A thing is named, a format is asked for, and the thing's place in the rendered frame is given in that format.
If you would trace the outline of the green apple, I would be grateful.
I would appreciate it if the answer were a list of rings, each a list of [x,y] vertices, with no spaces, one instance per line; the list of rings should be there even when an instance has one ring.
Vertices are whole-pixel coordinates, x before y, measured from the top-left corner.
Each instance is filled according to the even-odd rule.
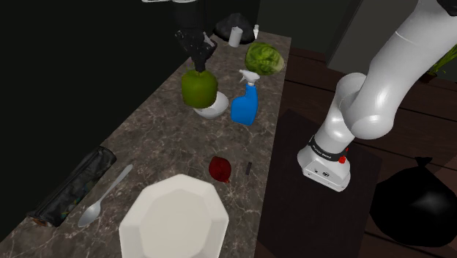
[[[216,100],[218,80],[205,70],[198,72],[189,70],[182,76],[182,99],[187,106],[193,108],[210,107]]]

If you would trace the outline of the white cup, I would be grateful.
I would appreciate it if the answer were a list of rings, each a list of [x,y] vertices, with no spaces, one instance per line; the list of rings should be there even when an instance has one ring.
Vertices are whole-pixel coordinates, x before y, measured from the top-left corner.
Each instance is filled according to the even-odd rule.
[[[237,48],[240,44],[242,38],[243,30],[238,26],[234,26],[231,28],[231,33],[228,39],[228,44],[233,47]]]

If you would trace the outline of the green lettuce head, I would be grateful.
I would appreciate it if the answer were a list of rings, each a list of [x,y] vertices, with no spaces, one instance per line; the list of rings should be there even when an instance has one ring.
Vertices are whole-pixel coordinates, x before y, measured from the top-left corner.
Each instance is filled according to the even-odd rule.
[[[251,43],[246,55],[247,70],[259,75],[274,75],[282,71],[285,61],[279,51],[268,43]]]

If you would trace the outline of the white bowl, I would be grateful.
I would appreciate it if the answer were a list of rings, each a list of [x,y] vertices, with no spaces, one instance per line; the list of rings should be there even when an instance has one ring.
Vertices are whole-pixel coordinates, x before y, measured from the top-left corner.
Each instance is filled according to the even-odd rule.
[[[229,99],[222,93],[217,92],[215,102],[208,108],[195,108],[194,111],[207,119],[219,117],[229,106]]]

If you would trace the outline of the blue spray bottle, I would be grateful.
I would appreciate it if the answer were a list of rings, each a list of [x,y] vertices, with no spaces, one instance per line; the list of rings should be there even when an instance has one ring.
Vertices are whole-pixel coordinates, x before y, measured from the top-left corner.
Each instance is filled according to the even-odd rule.
[[[245,94],[233,99],[231,103],[231,120],[243,125],[252,125],[258,110],[258,94],[256,81],[260,76],[249,70],[239,70],[242,74],[240,81],[246,80]]]

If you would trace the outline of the dark red fruit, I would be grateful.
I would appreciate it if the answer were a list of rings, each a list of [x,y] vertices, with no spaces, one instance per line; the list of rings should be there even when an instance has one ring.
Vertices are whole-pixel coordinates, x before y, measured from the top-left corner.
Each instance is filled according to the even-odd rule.
[[[213,179],[223,183],[230,182],[231,164],[225,158],[214,156],[209,163],[208,170]]]

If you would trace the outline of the white octagonal plate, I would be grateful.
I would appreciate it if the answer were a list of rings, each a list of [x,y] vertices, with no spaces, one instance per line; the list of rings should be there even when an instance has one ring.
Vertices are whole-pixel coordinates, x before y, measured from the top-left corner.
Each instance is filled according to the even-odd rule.
[[[219,258],[228,224],[214,185],[177,174],[142,190],[126,213],[122,258]]]

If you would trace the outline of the black pencil case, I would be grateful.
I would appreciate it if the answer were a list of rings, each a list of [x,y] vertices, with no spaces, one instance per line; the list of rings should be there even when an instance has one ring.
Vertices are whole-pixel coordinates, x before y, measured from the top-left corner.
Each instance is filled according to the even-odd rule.
[[[109,149],[88,153],[59,187],[26,215],[40,226],[58,227],[116,162]]]

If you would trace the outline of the grey spoon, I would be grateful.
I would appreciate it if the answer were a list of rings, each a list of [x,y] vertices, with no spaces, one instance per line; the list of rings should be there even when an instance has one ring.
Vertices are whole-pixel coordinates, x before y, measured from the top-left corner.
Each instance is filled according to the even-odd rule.
[[[86,208],[78,221],[78,227],[85,227],[89,225],[99,216],[101,212],[101,202],[110,193],[110,191],[113,190],[130,173],[132,168],[132,164],[127,165],[119,174],[119,176],[113,181],[106,192],[94,204]]]

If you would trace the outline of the green potted plant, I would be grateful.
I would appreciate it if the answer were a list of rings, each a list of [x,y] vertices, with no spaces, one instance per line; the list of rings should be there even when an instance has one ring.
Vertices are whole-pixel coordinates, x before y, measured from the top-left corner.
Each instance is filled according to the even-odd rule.
[[[433,66],[431,66],[419,79],[418,81],[427,84],[432,79],[437,77],[437,73],[442,69],[444,65],[452,61],[457,57],[457,44],[455,44],[443,57],[441,57]]]

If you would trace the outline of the black garbage bag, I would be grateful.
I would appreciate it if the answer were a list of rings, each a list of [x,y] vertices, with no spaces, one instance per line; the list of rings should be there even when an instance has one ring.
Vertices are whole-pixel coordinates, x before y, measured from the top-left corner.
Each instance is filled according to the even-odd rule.
[[[431,157],[415,160],[416,166],[376,185],[370,215],[399,243],[446,246],[457,237],[457,195],[426,168]]]

